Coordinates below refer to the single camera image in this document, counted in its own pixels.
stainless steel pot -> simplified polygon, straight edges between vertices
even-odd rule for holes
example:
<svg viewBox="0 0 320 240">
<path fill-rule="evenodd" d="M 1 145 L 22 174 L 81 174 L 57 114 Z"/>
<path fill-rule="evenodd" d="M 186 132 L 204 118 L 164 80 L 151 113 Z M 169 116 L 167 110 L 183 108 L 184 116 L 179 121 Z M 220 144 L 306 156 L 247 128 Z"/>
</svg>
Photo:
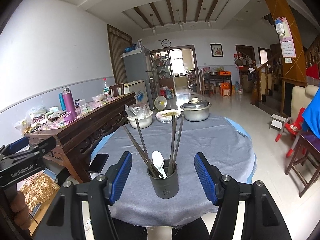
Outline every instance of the stainless steel pot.
<svg viewBox="0 0 320 240">
<path fill-rule="evenodd" d="M 211 104 L 207 100 L 193 98 L 188 103 L 184 103 L 180 108 L 184 112 L 184 117 L 192 122 L 203 121 L 209 116 Z"/>
</svg>

window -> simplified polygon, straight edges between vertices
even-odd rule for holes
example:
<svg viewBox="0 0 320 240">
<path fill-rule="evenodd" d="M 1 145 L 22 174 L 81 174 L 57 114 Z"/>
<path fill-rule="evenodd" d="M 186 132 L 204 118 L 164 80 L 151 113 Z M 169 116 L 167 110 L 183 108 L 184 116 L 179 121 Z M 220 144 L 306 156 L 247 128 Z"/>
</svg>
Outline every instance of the window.
<svg viewBox="0 0 320 240">
<path fill-rule="evenodd" d="M 260 55 L 260 63 L 265 64 L 268 61 L 267 51 L 263 49 L 259 49 L 259 55 Z"/>
<path fill-rule="evenodd" d="M 182 60 L 182 51 L 181 49 L 170 50 L 170 58 L 172 63 L 172 72 L 173 73 L 184 73 L 184 66 Z"/>
</svg>

utensil holder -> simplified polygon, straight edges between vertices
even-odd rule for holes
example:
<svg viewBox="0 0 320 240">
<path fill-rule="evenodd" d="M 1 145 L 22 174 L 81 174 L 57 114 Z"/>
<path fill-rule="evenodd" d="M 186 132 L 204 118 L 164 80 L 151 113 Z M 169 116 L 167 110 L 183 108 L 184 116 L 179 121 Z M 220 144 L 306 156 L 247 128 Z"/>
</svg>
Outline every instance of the utensil holder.
<svg viewBox="0 0 320 240">
<path fill-rule="evenodd" d="M 164 171 L 167 173 L 169 166 L 169 160 L 164 159 Z M 174 197 L 179 191 L 179 184 L 178 184 L 178 173 L 177 173 L 177 164 L 174 164 L 173 173 L 164 179 L 157 179 L 152 176 L 150 170 L 148 169 L 148 175 L 150 176 L 153 188 L 159 198 L 172 198 Z"/>
</svg>

person's leg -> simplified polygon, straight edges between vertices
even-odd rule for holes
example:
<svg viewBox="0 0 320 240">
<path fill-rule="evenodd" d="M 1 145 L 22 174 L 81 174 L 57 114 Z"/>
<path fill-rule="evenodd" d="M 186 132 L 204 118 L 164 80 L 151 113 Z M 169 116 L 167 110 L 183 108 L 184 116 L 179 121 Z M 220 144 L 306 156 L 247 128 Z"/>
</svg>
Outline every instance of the person's leg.
<svg viewBox="0 0 320 240">
<path fill-rule="evenodd" d="M 120 240 L 147 240 L 148 233 L 145 227 L 134 226 L 119 219 L 112 219 Z"/>
<path fill-rule="evenodd" d="M 172 240 L 208 240 L 209 232 L 202 218 L 186 224 L 181 229 L 172 228 Z"/>
</svg>

small white stool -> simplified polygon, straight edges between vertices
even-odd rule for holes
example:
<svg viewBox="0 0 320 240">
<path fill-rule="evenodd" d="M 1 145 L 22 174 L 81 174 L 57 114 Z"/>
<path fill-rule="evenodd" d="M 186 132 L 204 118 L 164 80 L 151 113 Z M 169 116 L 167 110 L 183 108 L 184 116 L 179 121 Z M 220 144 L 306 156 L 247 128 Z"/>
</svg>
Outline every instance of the small white stool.
<svg viewBox="0 0 320 240">
<path fill-rule="evenodd" d="M 269 129 L 271 129 L 271 126 L 281 129 L 282 125 L 284 124 L 284 121 L 285 121 L 284 117 L 273 114 L 271 116 L 271 123 L 270 123 Z"/>
</svg>

